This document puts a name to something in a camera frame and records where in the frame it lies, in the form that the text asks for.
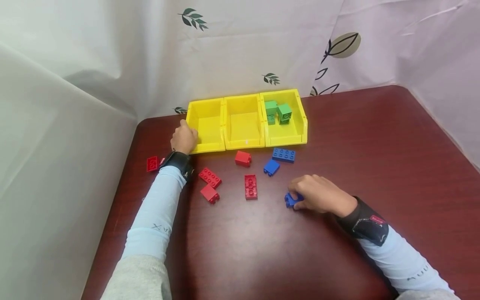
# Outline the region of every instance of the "white backdrop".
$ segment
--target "white backdrop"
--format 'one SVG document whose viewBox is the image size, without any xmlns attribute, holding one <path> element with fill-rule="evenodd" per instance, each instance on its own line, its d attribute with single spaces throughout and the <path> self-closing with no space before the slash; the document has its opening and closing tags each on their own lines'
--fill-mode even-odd
<svg viewBox="0 0 480 300">
<path fill-rule="evenodd" d="M 480 165 L 478 1 L 2 1 L 0 299 L 77 299 L 137 123 L 194 99 L 409 88 Z"/>
</svg>

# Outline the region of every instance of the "forearm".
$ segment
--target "forearm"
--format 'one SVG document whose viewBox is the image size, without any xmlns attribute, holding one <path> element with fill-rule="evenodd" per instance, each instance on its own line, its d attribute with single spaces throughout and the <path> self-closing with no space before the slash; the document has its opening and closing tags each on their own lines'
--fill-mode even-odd
<svg viewBox="0 0 480 300">
<path fill-rule="evenodd" d="M 185 183 L 178 168 L 161 168 L 127 233 L 122 259 L 144 254 L 165 261 L 180 192 Z"/>
<path fill-rule="evenodd" d="M 358 239 L 368 256 L 399 293 L 438 288 L 453 293 L 418 251 L 364 201 L 358 197 L 356 199 L 355 209 L 339 218 L 339 224 Z"/>
<path fill-rule="evenodd" d="M 454 292 L 427 260 L 391 226 L 381 247 L 365 239 L 358 241 L 399 293 L 437 288 Z"/>
</svg>

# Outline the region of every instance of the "wrist strap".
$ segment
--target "wrist strap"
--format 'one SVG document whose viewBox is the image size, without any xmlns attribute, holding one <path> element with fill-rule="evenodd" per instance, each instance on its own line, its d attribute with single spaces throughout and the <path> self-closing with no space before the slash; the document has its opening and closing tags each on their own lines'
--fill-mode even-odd
<svg viewBox="0 0 480 300">
<path fill-rule="evenodd" d="M 377 246 L 382 246 L 388 236 L 388 223 L 359 197 L 355 210 L 337 222 L 348 234 L 356 239 L 369 240 Z"/>
</svg>

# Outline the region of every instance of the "red label on brace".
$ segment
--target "red label on brace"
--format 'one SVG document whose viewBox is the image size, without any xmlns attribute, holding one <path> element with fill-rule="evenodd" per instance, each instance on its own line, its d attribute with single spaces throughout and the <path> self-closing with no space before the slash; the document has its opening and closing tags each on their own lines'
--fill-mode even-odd
<svg viewBox="0 0 480 300">
<path fill-rule="evenodd" d="M 380 219 L 379 217 L 374 216 L 374 215 L 372 215 L 370 217 L 370 220 L 372 220 L 373 222 L 375 222 L 377 224 L 380 224 L 380 225 L 383 225 L 385 223 L 385 221 L 383 221 L 382 219 Z"/>
</svg>

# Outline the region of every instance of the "yellow plastic bin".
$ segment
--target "yellow plastic bin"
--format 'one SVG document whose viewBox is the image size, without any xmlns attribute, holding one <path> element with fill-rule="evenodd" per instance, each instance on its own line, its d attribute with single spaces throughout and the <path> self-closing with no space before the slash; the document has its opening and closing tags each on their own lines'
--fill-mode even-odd
<svg viewBox="0 0 480 300">
<path fill-rule="evenodd" d="M 198 131 L 198 144 L 192 154 L 225 151 L 223 109 L 223 98 L 193 101 L 188 104 L 187 123 Z"/>
<path fill-rule="evenodd" d="M 225 97 L 223 101 L 225 148 L 231 150 L 265 147 L 260 95 Z"/>
<path fill-rule="evenodd" d="M 288 124 L 280 125 L 278 115 L 275 115 L 275 125 L 268 125 L 266 121 L 264 122 L 266 147 L 307 143 L 308 121 L 298 90 L 260 93 L 260 99 L 264 120 L 267 120 L 265 101 L 274 100 L 278 105 L 287 103 L 292 110 L 292 116 Z"/>
</svg>

